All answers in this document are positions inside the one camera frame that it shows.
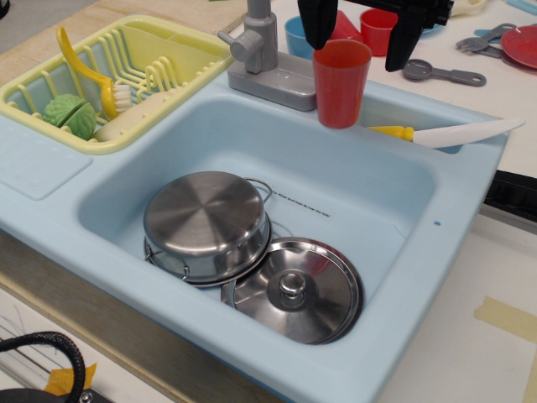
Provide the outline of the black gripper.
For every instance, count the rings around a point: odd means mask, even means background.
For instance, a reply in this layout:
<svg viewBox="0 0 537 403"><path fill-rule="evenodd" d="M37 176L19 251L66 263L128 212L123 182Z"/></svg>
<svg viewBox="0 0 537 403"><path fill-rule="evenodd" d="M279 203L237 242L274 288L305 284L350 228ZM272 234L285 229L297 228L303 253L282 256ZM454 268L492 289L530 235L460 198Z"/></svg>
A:
<svg viewBox="0 0 537 403"><path fill-rule="evenodd" d="M336 26L338 1L298 0L305 38L314 50L322 49ZM436 24L445 26L454 6L449 0L362 0L353 1L370 8L396 13L398 22L392 28L385 70L402 70L419 41L421 29Z"/></svg>

